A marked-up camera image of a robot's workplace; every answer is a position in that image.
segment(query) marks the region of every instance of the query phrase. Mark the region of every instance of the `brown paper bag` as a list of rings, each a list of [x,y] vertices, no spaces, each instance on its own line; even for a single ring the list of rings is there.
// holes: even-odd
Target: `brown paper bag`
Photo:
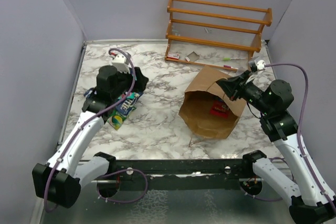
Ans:
[[[227,138],[243,113],[246,101],[230,101],[216,84],[222,78],[229,78],[211,67],[205,66],[185,90],[179,115],[196,135],[208,138]],[[218,105],[226,112],[218,112]]]

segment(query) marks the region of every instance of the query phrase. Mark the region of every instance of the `marble surface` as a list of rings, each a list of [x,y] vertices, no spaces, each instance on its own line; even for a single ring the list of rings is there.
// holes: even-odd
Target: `marble surface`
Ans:
[[[118,159],[193,159],[241,158],[254,150],[268,157],[280,155],[278,149],[261,130],[258,119],[245,107],[243,116],[231,135],[225,140],[204,139],[191,133],[178,111],[184,99],[184,90],[202,67],[164,61],[166,44],[100,44],[88,45],[80,71],[76,92],[65,131],[69,135],[76,124],[84,103],[84,92],[96,85],[98,69],[111,62],[108,50],[118,47],[132,56],[135,66],[149,78],[137,109],[119,130],[108,123],[96,134],[86,149],[83,159],[91,159],[97,152],[105,152]],[[246,57],[242,51],[204,47],[192,44],[173,44],[171,51],[179,52],[181,59],[195,51],[198,62],[222,65],[224,57]],[[258,54],[269,62],[265,46]],[[226,61],[226,65],[247,68],[247,60]],[[223,70],[232,76],[234,72]],[[261,89],[274,79],[272,69],[260,74],[254,83]]]

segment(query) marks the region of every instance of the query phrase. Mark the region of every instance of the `orange wooden rack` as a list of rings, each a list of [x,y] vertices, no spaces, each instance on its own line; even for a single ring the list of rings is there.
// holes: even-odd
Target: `orange wooden rack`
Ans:
[[[196,11],[196,10],[174,8],[173,5],[174,5],[175,1],[195,3],[195,4],[203,4],[203,5],[211,5],[211,6],[219,6],[219,7],[223,7],[223,8],[235,8],[235,9],[242,9],[242,10],[246,10],[246,11],[255,11],[255,12],[265,13],[265,15],[264,15],[263,19],[259,20],[259,19],[245,18],[245,17],[236,17],[236,16],[228,16],[228,15],[222,15],[222,14],[214,14],[214,13],[208,13],[208,12],[199,12],[199,11]],[[165,54],[165,60],[182,62],[182,63],[187,63],[187,64],[194,64],[194,65],[201,65],[201,66],[205,66],[207,64],[198,63],[198,62],[190,62],[190,61],[188,62],[186,60],[177,60],[177,59],[168,58],[167,56],[168,56],[168,53],[170,51],[172,41],[180,41],[180,42],[194,43],[194,44],[200,44],[200,45],[205,45],[205,46],[213,46],[213,47],[221,47],[221,48],[247,51],[248,52],[248,60],[250,60],[252,58],[254,52],[260,52],[260,50],[261,50],[261,35],[263,33],[264,26],[270,26],[272,24],[272,9],[271,8],[261,9],[261,8],[230,5],[230,4],[221,4],[221,3],[200,1],[200,0],[169,0],[168,6],[167,6],[167,12],[170,13],[170,20],[169,20],[168,28],[167,28],[167,31],[166,31],[166,38],[168,39],[168,46],[167,46],[167,50],[166,50],[166,54]],[[253,23],[253,24],[258,24],[259,28],[257,30],[252,30],[252,29],[244,29],[244,28],[231,27],[231,26],[222,26],[222,25],[217,25],[217,24],[201,23],[201,22],[182,20],[182,19],[174,19],[174,13],[182,13],[182,14],[188,14],[188,15],[198,15],[198,16],[212,17],[212,18],[218,18],[218,19],[234,20],[234,21],[238,21],[238,22]],[[239,33],[254,34],[254,37],[253,37],[252,41],[250,42],[250,45],[246,46],[246,45],[225,43],[225,42],[219,42],[219,41],[197,39],[197,38],[191,38],[191,37],[185,37],[185,36],[177,36],[177,35],[173,34],[173,31],[172,31],[173,30],[172,26],[173,26],[174,23],[193,25],[193,26],[201,26],[201,27],[209,27],[209,28],[216,28],[216,29],[228,30],[228,31],[239,32]],[[231,71],[236,71],[235,69],[216,66],[216,65],[207,65],[207,66],[226,69],[226,70],[231,70]]]

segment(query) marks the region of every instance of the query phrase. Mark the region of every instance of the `wooden rail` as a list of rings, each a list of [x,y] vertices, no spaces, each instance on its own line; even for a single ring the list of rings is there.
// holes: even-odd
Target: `wooden rail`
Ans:
[[[168,35],[172,33],[172,22],[169,20],[167,31],[166,31],[166,39],[168,39]]]
[[[168,59],[167,56],[168,56],[168,53],[169,53],[169,51],[170,51],[170,46],[171,46],[171,44],[172,44],[172,41],[169,39],[169,40],[168,40],[168,45],[167,45],[166,54],[165,54],[165,56],[164,56],[164,60],[167,60],[167,59]]]
[[[207,24],[207,23],[194,22],[194,21],[181,20],[181,19],[171,19],[170,22],[193,25],[193,26],[211,27],[211,28],[229,30],[229,31],[239,31],[241,33],[248,33],[248,34],[259,34],[259,31],[257,30],[243,29],[243,28],[230,27],[230,26],[212,25],[212,24]]]
[[[264,20],[258,20],[258,19],[252,19],[252,18],[241,18],[241,17],[228,16],[228,15],[222,15],[222,14],[214,14],[214,13],[198,12],[196,10],[185,10],[185,9],[178,9],[178,8],[170,8],[169,12],[185,13],[185,14],[212,17],[212,18],[223,18],[223,19],[229,19],[229,20],[235,20],[235,21],[241,21],[241,22],[248,22],[248,23],[254,23],[254,24],[261,24],[261,25],[268,25],[269,24],[268,21],[264,21]]]
[[[272,24],[273,18],[272,18],[272,9],[271,8],[268,8],[268,12],[264,15],[264,21],[268,22],[267,26],[270,26]],[[259,26],[258,32],[260,34],[263,33],[262,30],[264,29],[264,26],[265,25],[260,25]]]
[[[254,39],[252,40],[251,47],[258,48],[258,50],[254,50],[256,52],[260,52],[261,50],[261,34],[256,34]]]
[[[220,68],[220,69],[230,70],[230,71],[234,71],[234,72],[237,71],[237,69],[233,69],[233,68],[227,68],[227,67],[222,67],[222,66],[217,66],[217,65],[209,65],[209,64],[199,63],[199,62],[192,62],[192,61],[186,61],[186,60],[176,60],[176,59],[172,59],[172,58],[167,58],[166,60],[181,62],[181,63],[186,63],[186,64],[199,65],[199,66],[209,66],[209,67],[213,67],[213,68]]]
[[[214,5],[214,6],[243,9],[243,10],[254,10],[255,12],[263,12],[263,13],[268,12],[268,9],[261,9],[261,8],[254,8],[254,7],[247,7],[247,6],[240,6],[240,5],[221,4],[221,3],[202,1],[202,0],[175,0],[175,1],[203,4],[203,5]]]
[[[167,6],[167,12],[169,12],[170,8],[173,8],[173,0],[169,0],[168,6]]]
[[[223,42],[211,41],[211,40],[205,40],[205,39],[196,39],[196,38],[190,38],[190,37],[176,36],[176,35],[168,35],[167,38],[171,40],[175,40],[175,41],[195,43],[195,44],[211,46],[211,47],[222,47],[222,48],[229,48],[229,49],[242,50],[242,51],[258,51],[259,50],[259,48],[255,48],[255,47],[223,43]]]

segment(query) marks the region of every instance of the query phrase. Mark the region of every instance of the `black metal frame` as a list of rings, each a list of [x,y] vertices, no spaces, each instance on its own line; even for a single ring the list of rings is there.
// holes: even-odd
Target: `black metal frame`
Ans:
[[[144,172],[148,190],[239,190],[239,179],[247,178],[249,174],[244,171],[242,159],[117,160],[115,164],[114,172],[127,168]],[[127,191],[143,190],[145,183],[143,176],[136,172],[105,179],[119,180],[119,189]]]

